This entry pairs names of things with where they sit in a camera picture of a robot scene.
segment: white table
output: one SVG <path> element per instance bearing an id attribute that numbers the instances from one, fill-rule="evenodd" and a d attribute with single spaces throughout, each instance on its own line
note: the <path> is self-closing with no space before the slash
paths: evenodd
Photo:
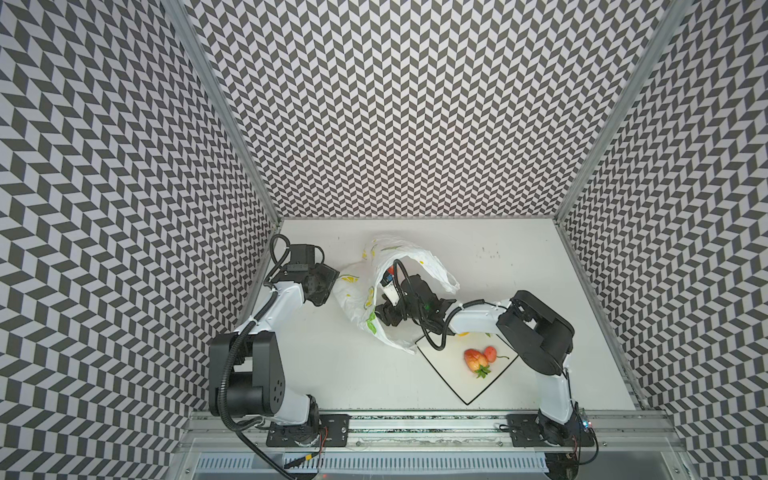
<path id="1" fill-rule="evenodd" d="M 443 262 L 461 284 L 461 301 L 528 290 L 575 328 L 571 388 L 581 407 L 634 409 L 552 220 L 287 220 L 281 233 L 292 243 L 321 246 L 338 270 L 360 260 L 376 234 L 401 236 Z M 265 299 L 260 295 L 257 309 Z M 465 406 L 420 353 L 359 329 L 333 295 L 320 308 L 305 303 L 276 333 L 286 382 L 315 396 L 322 409 L 538 408 L 534 373 L 520 359 Z"/>

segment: strawberry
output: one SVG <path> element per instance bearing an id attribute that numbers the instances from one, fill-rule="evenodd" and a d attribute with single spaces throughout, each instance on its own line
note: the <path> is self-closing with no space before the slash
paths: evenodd
<path id="1" fill-rule="evenodd" d="M 485 358 L 488 359 L 490 363 L 495 362 L 496 357 L 498 356 L 498 354 L 496 353 L 496 349 L 492 346 L 485 349 L 485 351 L 483 352 L 483 355 L 485 355 Z M 500 358 L 509 360 L 508 356 L 500 356 Z"/>
<path id="2" fill-rule="evenodd" d="M 478 374 L 477 378 L 485 378 L 491 372 L 488 368 L 488 359 L 478 350 L 469 349 L 464 351 L 464 361 L 467 362 L 467 366 L 471 371 Z"/>

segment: side wall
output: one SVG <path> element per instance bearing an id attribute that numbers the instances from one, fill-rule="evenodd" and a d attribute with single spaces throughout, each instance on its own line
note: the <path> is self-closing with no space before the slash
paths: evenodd
<path id="1" fill-rule="evenodd" d="M 564 222 L 703 477 L 766 475 L 766 21 L 694 2 Z"/>
<path id="2" fill-rule="evenodd" d="M 157 0 L 2 2 L 0 67 L 0 471 L 158 478 L 270 225 Z"/>
<path id="3" fill-rule="evenodd" d="M 553 214 L 670 3 L 184 1 L 287 217 Z"/>

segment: metal corner post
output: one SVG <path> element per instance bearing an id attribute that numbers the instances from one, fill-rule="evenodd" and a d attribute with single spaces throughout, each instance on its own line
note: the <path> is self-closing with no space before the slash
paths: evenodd
<path id="1" fill-rule="evenodd" d="M 589 150 L 584 163 L 581 165 L 578 173 L 576 173 L 576 178 L 565 193 L 565 197 L 554 216 L 556 222 L 562 222 L 568 216 L 576 201 L 586 189 L 589 179 L 597 170 L 605 152 L 611 146 L 611 142 L 627 117 L 632 104 L 643 89 L 645 82 L 650 78 L 654 67 L 664 53 L 664 49 L 669 45 L 677 27 L 683 22 L 686 13 L 693 3 L 693 0 L 670 0 L 670 5 L 664 11 L 664 16 L 651 35 L 648 46 L 643 50 L 637 66 L 629 77 L 627 86 L 621 92 L 614 109 L 611 110 L 608 119 L 605 121 L 605 126 L 600 130 L 598 139 L 592 145 L 592 149 Z"/>
<path id="2" fill-rule="evenodd" d="M 256 195 L 261 200 L 266 215 L 272 223 L 277 224 L 280 217 L 277 214 L 275 206 L 272 204 L 270 194 L 267 191 L 264 182 L 261 180 L 259 171 L 256 168 L 256 162 L 251 156 L 250 150 L 245 143 L 243 133 L 237 126 L 230 105 L 224 97 L 219 82 L 216 80 L 216 77 L 210 68 L 210 63 L 203 51 L 202 45 L 200 45 L 200 42 L 197 39 L 197 34 L 193 30 L 192 24 L 187 17 L 184 0 L 161 0 L 161 3 L 165 7 L 165 13 L 168 20 L 174 26 L 176 35 L 184 46 L 184 50 L 194 66 L 195 72 L 200 79 L 200 83 L 208 94 L 210 103 L 214 106 L 214 111 L 219 115 L 221 123 L 224 125 L 224 130 L 227 132 L 230 142 L 232 142 L 232 146 L 237 153 L 237 157 L 240 159 L 240 163 L 243 165 L 246 175 L 250 178 L 251 185 L 253 186 Z"/>

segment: white plastic bag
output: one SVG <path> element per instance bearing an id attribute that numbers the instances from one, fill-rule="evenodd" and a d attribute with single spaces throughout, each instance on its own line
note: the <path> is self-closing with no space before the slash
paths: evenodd
<path id="1" fill-rule="evenodd" d="M 362 260 L 340 270 L 339 279 L 333 286 L 333 295 L 347 317 L 359 328 L 371 332 L 387 345 L 413 354 L 415 340 L 418 337 L 413 338 L 413 335 L 407 333 L 412 332 L 412 329 L 408 330 L 408 327 L 404 326 L 405 321 L 397 327 L 386 327 L 379 322 L 373 311 L 377 303 L 383 302 L 379 281 L 384 272 L 392 266 L 395 259 L 406 257 L 417 262 L 424 271 L 442 285 L 447 293 L 458 291 L 456 278 L 445 269 L 437 257 L 432 255 L 432 252 L 400 237 L 379 235 L 366 246 L 362 252 Z M 409 275 L 422 273 L 412 271 L 407 264 L 406 268 L 409 269 Z"/>

